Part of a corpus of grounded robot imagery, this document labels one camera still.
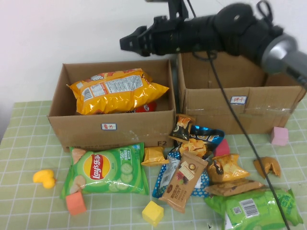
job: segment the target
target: green snack bag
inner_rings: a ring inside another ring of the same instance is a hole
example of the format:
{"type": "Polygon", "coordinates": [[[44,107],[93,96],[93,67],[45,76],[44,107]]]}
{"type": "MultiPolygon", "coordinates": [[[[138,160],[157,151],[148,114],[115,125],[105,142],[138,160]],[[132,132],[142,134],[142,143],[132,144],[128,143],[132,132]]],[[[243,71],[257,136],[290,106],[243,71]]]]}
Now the green snack bag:
{"type": "Polygon", "coordinates": [[[69,168],[61,198],[82,193],[149,194],[145,171],[141,166],[144,143],[101,152],[70,148],[69,168]]]}
{"type": "MultiPolygon", "coordinates": [[[[292,190],[275,191],[288,222],[294,226],[302,224],[292,190]]],[[[268,189],[234,196],[208,197],[205,202],[224,218],[223,230],[272,230],[285,227],[273,193],[268,189]]]]}

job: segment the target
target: lay's logo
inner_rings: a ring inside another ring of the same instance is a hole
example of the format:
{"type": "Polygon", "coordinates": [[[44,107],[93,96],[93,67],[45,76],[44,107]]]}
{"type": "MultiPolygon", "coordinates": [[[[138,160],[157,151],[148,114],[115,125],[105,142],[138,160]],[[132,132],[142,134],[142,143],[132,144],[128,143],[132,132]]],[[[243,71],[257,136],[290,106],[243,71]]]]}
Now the lay's logo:
{"type": "Polygon", "coordinates": [[[110,161],[106,156],[92,154],[85,160],[83,169],[92,180],[102,180],[110,171],[110,161]]]}
{"type": "Polygon", "coordinates": [[[91,179],[101,180],[104,177],[102,176],[102,165],[104,159],[100,154],[92,155],[92,167],[91,167],[91,179]]]}

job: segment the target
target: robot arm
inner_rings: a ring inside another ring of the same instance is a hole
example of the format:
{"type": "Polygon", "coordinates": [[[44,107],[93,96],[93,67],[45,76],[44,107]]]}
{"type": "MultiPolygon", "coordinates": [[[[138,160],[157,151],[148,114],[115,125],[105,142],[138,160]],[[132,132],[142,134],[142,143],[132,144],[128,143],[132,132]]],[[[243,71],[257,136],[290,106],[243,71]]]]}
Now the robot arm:
{"type": "Polygon", "coordinates": [[[269,74],[286,73],[307,89],[307,55],[298,51],[295,38],[272,24],[272,12],[267,1],[257,4],[263,16],[260,20],[254,16],[251,6],[243,3],[226,6],[215,15],[193,19],[187,19],[183,0],[168,0],[168,3],[169,20],[166,16],[155,17],[151,27],[141,26],[122,38],[121,49],[144,57],[224,51],[248,58],[269,74]],[[262,11],[262,3],[268,8],[267,15],[262,11]]]}

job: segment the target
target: open cardboard box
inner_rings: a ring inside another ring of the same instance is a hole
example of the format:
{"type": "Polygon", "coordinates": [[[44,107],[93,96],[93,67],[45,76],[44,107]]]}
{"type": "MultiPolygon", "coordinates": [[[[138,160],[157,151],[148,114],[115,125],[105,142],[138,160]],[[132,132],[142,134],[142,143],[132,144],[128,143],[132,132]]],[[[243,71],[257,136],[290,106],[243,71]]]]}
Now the open cardboard box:
{"type": "Polygon", "coordinates": [[[63,64],[49,121],[65,151],[69,147],[105,150],[144,142],[145,146],[173,146],[168,135],[175,120],[175,98],[169,60],[63,64]],[[67,85],[99,73],[142,68],[153,82],[170,89],[157,100],[156,112],[77,115],[76,99],[67,85]],[[103,126],[111,125],[104,130],[103,126]]]}
{"type": "MultiPolygon", "coordinates": [[[[179,55],[177,63],[180,110],[196,117],[199,126],[241,134],[210,63],[197,60],[191,53],[179,55]]],[[[232,108],[250,134],[284,127],[306,94],[290,77],[268,76],[244,57],[219,53],[214,64],[232,108]]]]}

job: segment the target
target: table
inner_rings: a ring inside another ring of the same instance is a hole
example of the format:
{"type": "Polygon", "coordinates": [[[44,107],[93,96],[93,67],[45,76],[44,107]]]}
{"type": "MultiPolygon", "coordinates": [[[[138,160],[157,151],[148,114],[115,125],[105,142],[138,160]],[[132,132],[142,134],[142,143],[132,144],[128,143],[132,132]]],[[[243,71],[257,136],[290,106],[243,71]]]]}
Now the table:
{"type": "MultiPolygon", "coordinates": [[[[150,200],[165,208],[159,230],[217,230],[222,219],[201,198],[191,197],[186,213],[180,214],[151,195],[85,195],[87,212],[70,216],[65,201],[59,199],[70,155],[63,152],[46,115],[50,101],[16,103],[9,127],[0,145],[0,230],[151,230],[142,219],[142,210],[150,200]],[[57,184],[44,189],[34,184],[32,176],[41,169],[53,169],[57,184]]],[[[290,142],[274,147],[269,135],[251,135],[260,156],[273,156],[282,168],[282,177],[270,175],[276,187],[292,188],[299,211],[307,227],[307,98],[297,107],[286,127],[290,142]]],[[[251,173],[250,178],[265,182],[255,171],[255,159],[243,135],[226,136],[232,153],[239,153],[239,165],[251,173]]],[[[160,167],[145,168],[153,190],[160,167]]]]}

